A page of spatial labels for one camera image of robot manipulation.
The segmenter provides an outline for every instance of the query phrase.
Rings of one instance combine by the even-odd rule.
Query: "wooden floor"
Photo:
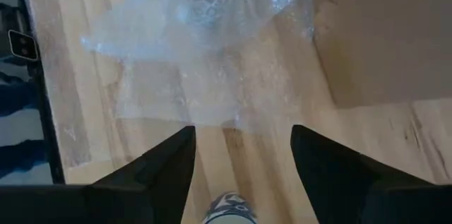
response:
[[[83,49],[80,36],[123,0],[30,0],[49,99],[68,183],[89,183],[157,145],[183,124],[157,119],[115,119],[122,67]],[[260,72],[276,63],[289,79],[286,95],[301,106],[303,125],[361,153],[436,183],[452,181],[452,100],[423,100],[338,109],[331,100],[316,50],[279,16],[262,32]],[[185,90],[189,92],[189,83]],[[183,223],[200,223],[209,203],[238,191],[260,223],[316,223],[290,151],[290,125],[275,123],[271,137],[197,129],[196,167]]]

